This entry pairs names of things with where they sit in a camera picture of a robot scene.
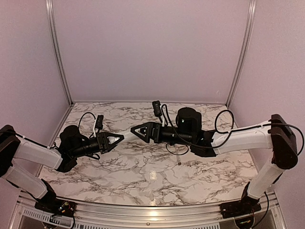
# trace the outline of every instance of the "white wall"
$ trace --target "white wall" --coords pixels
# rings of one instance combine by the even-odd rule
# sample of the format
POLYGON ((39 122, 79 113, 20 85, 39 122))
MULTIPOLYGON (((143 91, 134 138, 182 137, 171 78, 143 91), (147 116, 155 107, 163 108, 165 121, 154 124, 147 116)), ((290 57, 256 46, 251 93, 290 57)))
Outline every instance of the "white wall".
POLYGON ((55 0, 75 101, 225 103, 248 0, 55 0))
MULTIPOLYGON (((305 1, 258 0, 251 43, 231 109, 240 126, 278 113, 305 133, 304 104, 305 1)), ((297 137, 300 148, 300 135, 297 137)), ((261 167, 272 152, 253 153, 261 167)), ((275 189, 288 229, 304 228, 304 177, 305 152, 275 189)))
MULTIPOLYGON (((45 1, 0 2, 0 128, 48 144, 68 108, 51 44, 45 1)), ((31 172, 33 163, 23 163, 31 172)), ((0 229, 19 191, 0 178, 0 229)))

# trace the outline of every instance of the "marble tabletop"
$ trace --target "marble tabletop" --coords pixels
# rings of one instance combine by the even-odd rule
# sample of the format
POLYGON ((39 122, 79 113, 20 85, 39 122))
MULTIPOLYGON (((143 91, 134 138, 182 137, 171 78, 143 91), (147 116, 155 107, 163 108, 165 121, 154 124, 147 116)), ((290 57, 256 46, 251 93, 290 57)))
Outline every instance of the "marble tabletop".
MULTIPOLYGON (((202 114, 204 130, 213 129, 216 115, 226 109, 223 105, 169 103, 171 119, 185 106, 202 114)), ((82 114, 89 111, 96 116, 104 115, 104 131, 111 133, 159 121, 151 103, 77 103, 62 130, 77 125, 82 114)), ((81 133, 89 136, 93 122, 93 117, 86 115, 81 122, 81 133)), ((225 113, 218 122, 220 129, 229 128, 230 115, 225 113)), ((176 150, 182 153, 185 146, 176 150)), ((209 158, 191 152, 175 156, 167 152, 165 144, 147 144, 141 140, 121 143, 100 160, 81 157, 77 162, 68 173, 43 167, 40 178, 61 197, 108 204, 169 206, 240 198, 246 183, 257 174, 246 150, 209 158)))

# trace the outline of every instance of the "marble surface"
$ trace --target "marble surface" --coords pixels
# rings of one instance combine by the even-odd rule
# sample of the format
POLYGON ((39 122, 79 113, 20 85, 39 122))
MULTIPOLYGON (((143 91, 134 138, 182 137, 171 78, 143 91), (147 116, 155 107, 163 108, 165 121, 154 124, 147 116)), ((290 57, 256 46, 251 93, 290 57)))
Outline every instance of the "marble surface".
MULTIPOLYGON (((222 105, 168 104, 171 119, 185 106, 202 114, 205 130, 213 129, 216 115, 226 109, 222 105)), ((62 130, 77 125, 88 111, 104 115, 104 131, 112 133, 148 121, 158 122, 151 103, 78 103, 62 130)), ((89 136, 93 121, 86 115, 81 122, 81 133, 89 136)), ((218 125, 220 129, 228 129, 230 122, 230 115, 225 113, 218 125)), ((176 150, 182 153, 185 146, 176 150)), ((40 178, 49 182, 61 197, 109 204, 168 206, 240 198, 246 183, 257 174, 246 150, 210 158, 191 152, 175 156, 166 151, 165 144, 147 144, 141 140, 121 143, 100 160, 82 157, 77 161, 78 165, 68 173, 43 167, 40 178)))

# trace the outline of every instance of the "vent grille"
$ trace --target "vent grille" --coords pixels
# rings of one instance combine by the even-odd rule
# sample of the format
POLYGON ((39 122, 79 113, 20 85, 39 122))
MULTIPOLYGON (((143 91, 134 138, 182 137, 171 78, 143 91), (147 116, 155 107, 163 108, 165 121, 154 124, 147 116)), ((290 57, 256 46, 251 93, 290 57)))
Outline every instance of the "vent grille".
MULTIPOLYGON (((40 212, 35 209, 30 208, 24 208, 23 215, 30 217, 32 219, 36 219, 45 223, 53 224, 53 225, 59 225, 64 228, 70 228, 72 225, 73 220, 70 218, 64 218, 64 219, 53 219, 50 221, 51 214, 40 212)), ((130 228, 123 228, 123 227, 107 227, 97 224, 90 224, 90 223, 83 223, 83 222, 75 222, 74 229, 130 229, 130 228)), ((199 225, 196 227, 179 227, 179 228, 173 228, 173 229, 220 229, 219 223, 213 223, 213 224, 207 224, 207 225, 199 225)))

